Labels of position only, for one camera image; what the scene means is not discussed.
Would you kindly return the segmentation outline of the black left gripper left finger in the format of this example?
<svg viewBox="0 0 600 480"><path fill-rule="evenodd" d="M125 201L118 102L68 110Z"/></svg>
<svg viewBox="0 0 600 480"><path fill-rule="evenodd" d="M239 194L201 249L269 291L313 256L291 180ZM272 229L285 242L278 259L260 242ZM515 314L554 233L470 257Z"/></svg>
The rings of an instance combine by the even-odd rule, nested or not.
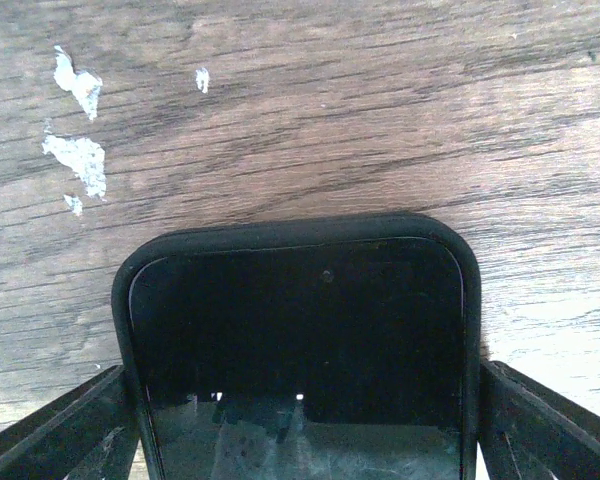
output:
<svg viewBox="0 0 600 480"><path fill-rule="evenodd" d="M138 441L114 366L0 432L0 479L127 479Z"/></svg>

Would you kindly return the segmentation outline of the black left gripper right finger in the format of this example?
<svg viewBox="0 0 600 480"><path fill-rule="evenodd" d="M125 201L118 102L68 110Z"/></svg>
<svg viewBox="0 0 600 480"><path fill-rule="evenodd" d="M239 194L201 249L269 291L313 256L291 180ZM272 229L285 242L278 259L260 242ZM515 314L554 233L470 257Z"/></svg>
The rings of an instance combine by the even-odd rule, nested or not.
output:
<svg viewBox="0 0 600 480"><path fill-rule="evenodd" d="M491 479L600 479L600 416L481 361L479 444Z"/></svg>

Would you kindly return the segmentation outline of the phone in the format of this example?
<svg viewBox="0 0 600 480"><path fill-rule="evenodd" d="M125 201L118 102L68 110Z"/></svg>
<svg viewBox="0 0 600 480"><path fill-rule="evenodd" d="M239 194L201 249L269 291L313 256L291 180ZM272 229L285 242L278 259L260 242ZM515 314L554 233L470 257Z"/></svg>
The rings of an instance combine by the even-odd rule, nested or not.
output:
<svg viewBox="0 0 600 480"><path fill-rule="evenodd" d="M153 479L471 479L481 281L409 213L161 235L112 315Z"/></svg>

